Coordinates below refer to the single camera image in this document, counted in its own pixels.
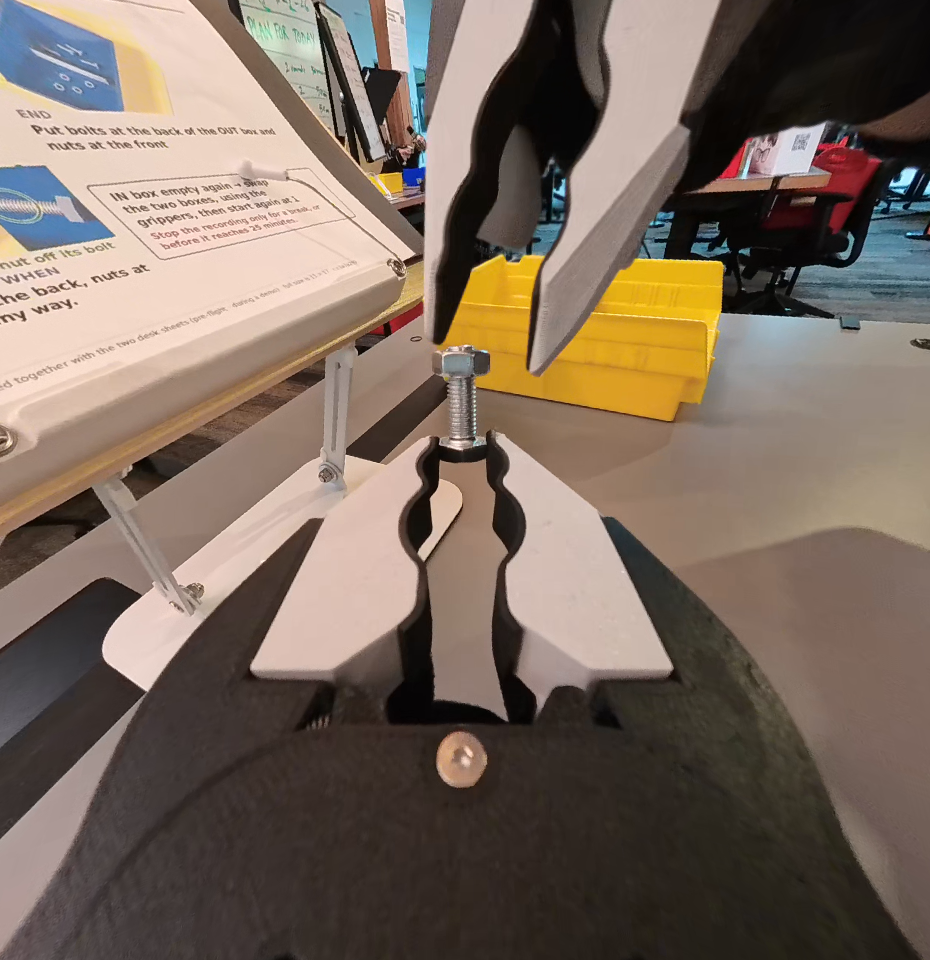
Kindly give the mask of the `silver hex bolt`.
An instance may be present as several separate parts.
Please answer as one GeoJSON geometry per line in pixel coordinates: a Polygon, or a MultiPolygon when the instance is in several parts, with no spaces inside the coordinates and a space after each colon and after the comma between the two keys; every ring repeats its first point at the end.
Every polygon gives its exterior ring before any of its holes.
{"type": "MultiPolygon", "coordinates": [[[[483,351],[471,344],[460,344],[437,352],[447,350],[483,351]]],[[[439,439],[439,449],[446,462],[471,463],[485,457],[487,442],[478,433],[478,378],[443,378],[447,388],[448,432],[439,439]]]]}

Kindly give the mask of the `framed easel whiteboard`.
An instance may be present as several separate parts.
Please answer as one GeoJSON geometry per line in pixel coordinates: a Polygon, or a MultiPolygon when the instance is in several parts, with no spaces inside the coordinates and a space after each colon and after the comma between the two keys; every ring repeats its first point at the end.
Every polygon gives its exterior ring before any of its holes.
{"type": "Polygon", "coordinates": [[[327,68],[335,135],[357,162],[381,162],[387,150],[346,22],[324,2],[314,2],[314,8],[327,68]]]}

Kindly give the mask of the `yellow plastic bin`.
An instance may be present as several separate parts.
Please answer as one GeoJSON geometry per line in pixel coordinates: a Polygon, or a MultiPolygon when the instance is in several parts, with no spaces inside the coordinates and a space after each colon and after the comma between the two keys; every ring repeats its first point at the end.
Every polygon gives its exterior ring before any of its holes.
{"type": "Polygon", "coordinates": [[[724,266],[639,258],[540,376],[526,369],[531,294],[540,255],[474,267],[445,347],[491,355],[481,389],[672,422],[701,402],[719,336],[724,266]]]}

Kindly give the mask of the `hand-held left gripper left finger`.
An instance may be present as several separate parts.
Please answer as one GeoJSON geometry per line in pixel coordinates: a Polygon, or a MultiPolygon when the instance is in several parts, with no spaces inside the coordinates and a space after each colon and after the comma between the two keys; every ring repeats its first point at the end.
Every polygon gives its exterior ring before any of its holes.
{"type": "Polygon", "coordinates": [[[443,538],[438,440],[421,438],[322,520],[251,663],[257,678],[429,684],[425,561],[443,538]]]}

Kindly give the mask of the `white sheet clip bar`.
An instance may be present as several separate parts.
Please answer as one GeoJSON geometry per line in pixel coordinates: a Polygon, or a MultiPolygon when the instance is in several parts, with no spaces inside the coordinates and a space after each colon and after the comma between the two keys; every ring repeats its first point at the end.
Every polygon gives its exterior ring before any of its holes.
{"type": "Polygon", "coordinates": [[[390,306],[405,278],[383,262],[262,287],[237,306],[141,323],[0,373],[0,508],[104,452],[308,353],[390,306]]]}

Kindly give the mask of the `wooden table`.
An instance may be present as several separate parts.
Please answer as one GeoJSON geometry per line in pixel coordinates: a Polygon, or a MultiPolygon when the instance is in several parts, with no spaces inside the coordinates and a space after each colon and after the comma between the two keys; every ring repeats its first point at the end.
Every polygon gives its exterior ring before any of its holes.
{"type": "Polygon", "coordinates": [[[660,207],[661,211],[673,214],[663,257],[677,260],[698,258],[692,248],[699,225],[712,214],[718,215],[752,200],[762,201],[762,208],[768,210],[779,194],[819,190],[830,180],[830,172],[812,167],[809,172],[799,174],[717,178],[698,190],[676,191],[660,207]]]}

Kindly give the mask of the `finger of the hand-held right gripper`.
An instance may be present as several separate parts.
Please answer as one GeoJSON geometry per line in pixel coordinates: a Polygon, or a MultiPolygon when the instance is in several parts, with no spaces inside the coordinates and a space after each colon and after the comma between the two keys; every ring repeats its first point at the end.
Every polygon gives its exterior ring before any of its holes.
{"type": "Polygon", "coordinates": [[[572,2],[575,64],[598,103],[567,174],[568,208],[533,295],[529,371],[541,375],[591,316],[684,172],[687,96],[718,1],[572,2]]]}
{"type": "Polygon", "coordinates": [[[534,234],[543,164],[521,121],[555,52],[545,2],[463,2],[427,129],[424,322],[447,339],[482,240],[534,234]]]}

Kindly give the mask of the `background work table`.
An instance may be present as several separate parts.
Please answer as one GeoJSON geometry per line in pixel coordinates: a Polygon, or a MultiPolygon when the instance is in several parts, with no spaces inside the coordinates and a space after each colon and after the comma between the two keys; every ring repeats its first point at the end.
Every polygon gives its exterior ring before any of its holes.
{"type": "Polygon", "coordinates": [[[410,217],[412,216],[412,211],[423,210],[424,208],[425,192],[423,189],[414,188],[394,193],[387,191],[383,185],[376,180],[372,180],[372,185],[378,189],[378,192],[385,198],[391,208],[402,215],[410,217]]]}

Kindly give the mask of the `picture card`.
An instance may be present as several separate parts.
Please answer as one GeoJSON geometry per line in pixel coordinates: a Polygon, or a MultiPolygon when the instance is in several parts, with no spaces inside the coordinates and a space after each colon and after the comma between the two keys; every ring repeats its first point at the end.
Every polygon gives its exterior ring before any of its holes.
{"type": "Polygon", "coordinates": [[[745,144],[738,176],[747,179],[775,174],[781,139],[779,132],[750,138],[745,144]]]}

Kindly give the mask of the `whiteboard with green writing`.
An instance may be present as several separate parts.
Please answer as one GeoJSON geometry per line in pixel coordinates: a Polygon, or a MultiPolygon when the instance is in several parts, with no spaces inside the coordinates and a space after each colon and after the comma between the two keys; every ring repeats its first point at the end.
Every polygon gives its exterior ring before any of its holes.
{"type": "Polygon", "coordinates": [[[334,135],[334,111],[311,1],[239,1],[248,33],[299,98],[334,135]]]}

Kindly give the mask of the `wooden sheet board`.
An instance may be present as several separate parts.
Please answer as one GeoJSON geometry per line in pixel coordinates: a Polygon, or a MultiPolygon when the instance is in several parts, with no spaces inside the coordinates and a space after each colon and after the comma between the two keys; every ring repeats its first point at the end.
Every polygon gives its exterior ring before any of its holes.
{"type": "Polygon", "coordinates": [[[260,46],[288,7],[0,2],[0,537],[399,297],[422,241],[260,46]]]}

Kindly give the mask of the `white stand strut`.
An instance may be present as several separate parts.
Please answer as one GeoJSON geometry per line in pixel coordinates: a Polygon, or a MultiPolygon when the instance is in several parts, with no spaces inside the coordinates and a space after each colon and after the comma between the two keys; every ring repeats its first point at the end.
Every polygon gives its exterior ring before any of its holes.
{"type": "Polygon", "coordinates": [[[137,501],[121,475],[112,475],[91,488],[143,566],[154,589],[173,609],[185,616],[193,615],[204,597],[204,586],[198,582],[183,584],[176,578],[157,543],[141,526],[136,513],[137,501]]]}
{"type": "Polygon", "coordinates": [[[325,360],[324,435],[318,478],[336,489],[346,486],[351,379],[357,355],[356,346],[351,342],[329,354],[325,360]]]}

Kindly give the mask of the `printed instruction sheet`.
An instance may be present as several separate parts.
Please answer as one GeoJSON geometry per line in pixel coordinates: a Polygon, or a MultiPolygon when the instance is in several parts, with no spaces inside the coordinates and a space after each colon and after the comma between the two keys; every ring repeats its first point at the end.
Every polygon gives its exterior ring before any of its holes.
{"type": "Polygon", "coordinates": [[[0,373],[412,254],[192,2],[0,2],[0,373]]]}

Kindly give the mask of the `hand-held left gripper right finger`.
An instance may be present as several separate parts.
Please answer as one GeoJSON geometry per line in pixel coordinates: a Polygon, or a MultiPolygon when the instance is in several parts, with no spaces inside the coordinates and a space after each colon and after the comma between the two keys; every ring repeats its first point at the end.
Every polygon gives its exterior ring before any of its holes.
{"type": "Polygon", "coordinates": [[[599,511],[503,433],[487,437],[486,468],[506,549],[492,623],[505,707],[669,678],[672,660],[599,511]]]}

